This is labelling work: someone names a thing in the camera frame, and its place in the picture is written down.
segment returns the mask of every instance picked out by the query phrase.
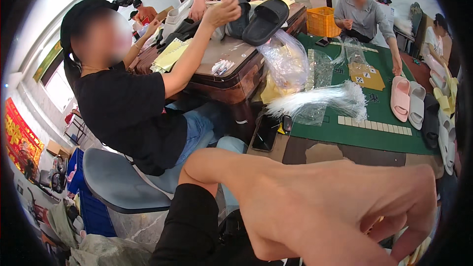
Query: orange shirt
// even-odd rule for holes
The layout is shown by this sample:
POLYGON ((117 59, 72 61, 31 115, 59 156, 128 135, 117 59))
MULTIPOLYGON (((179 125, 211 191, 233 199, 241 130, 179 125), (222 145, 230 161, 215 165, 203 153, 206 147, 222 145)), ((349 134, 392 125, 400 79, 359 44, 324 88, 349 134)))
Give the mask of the orange shirt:
POLYGON ((157 12, 154 8, 152 8, 151 6, 144 6, 143 7, 143 10, 138 12, 138 18, 139 18, 139 21, 144 21, 144 19, 146 17, 148 17, 148 19, 151 21, 154 20, 154 18, 156 18, 157 16, 157 12))

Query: chinese character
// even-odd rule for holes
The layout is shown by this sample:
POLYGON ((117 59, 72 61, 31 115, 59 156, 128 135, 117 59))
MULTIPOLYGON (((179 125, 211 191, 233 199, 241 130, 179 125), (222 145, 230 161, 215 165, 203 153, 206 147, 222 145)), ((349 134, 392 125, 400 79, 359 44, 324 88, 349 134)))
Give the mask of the chinese character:
POLYGON ((374 103, 379 103, 378 95, 376 95, 374 93, 370 93, 369 97, 370 97, 370 100, 368 102, 373 101, 374 103))

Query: green table mat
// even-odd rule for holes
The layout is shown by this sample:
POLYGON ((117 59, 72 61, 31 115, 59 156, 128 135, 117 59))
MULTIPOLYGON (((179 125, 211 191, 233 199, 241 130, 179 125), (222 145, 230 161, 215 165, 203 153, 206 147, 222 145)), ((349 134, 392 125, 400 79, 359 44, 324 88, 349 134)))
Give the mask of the green table mat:
MULTIPOLYGON (((326 47, 321 47, 316 45, 316 41, 319 39, 320 37, 310 37, 302 33, 298 36, 298 40, 306 50, 320 50, 328 54, 332 59, 336 58, 340 53, 340 45, 330 44, 326 47)), ((409 127, 411 128, 412 135, 390 133, 339 124, 339 114, 335 109, 329 107, 325 112, 322 126, 317 127, 294 123, 290 135, 317 141, 333 142, 386 151, 427 155, 437 154, 438 150, 431 150, 425 145, 420 131, 416 130, 409 121, 399 121, 391 111, 391 85, 394 78, 392 72, 393 59, 391 51, 371 44, 364 44, 364 46, 378 50, 378 52, 365 51, 365 58, 371 66, 380 72, 386 86, 383 91, 363 88, 363 93, 369 101, 366 106, 369 116, 368 120, 388 125, 409 127)), ((340 84, 343 81, 350 79, 347 65, 343 64, 338 67, 339 68, 334 68, 332 85, 340 84)), ((411 71, 409 71, 409 68, 407 68, 404 62, 403 72, 408 80, 414 80, 411 71)))

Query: yellow crate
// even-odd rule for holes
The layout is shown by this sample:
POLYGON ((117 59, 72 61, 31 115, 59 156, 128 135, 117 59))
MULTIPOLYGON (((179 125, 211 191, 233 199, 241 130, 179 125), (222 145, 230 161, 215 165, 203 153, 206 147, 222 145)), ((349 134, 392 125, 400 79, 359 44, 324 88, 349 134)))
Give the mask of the yellow crate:
POLYGON ((334 21, 334 9, 327 6, 308 9, 307 32, 326 37, 340 35, 341 29, 334 21))

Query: gray shirt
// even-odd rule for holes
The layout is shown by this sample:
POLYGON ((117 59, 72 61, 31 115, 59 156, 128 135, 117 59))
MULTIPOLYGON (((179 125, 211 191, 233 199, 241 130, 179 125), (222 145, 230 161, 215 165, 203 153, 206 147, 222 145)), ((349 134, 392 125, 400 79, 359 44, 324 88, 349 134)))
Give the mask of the gray shirt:
POLYGON ((353 0, 338 0, 334 18, 353 20, 352 29, 368 38, 374 38, 378 33, 376 24, 379 24, 379 29, 386 41, 389 37, 396 38, 386 15, 374 0, 367 0, 361 10, 355 7, 353 0))

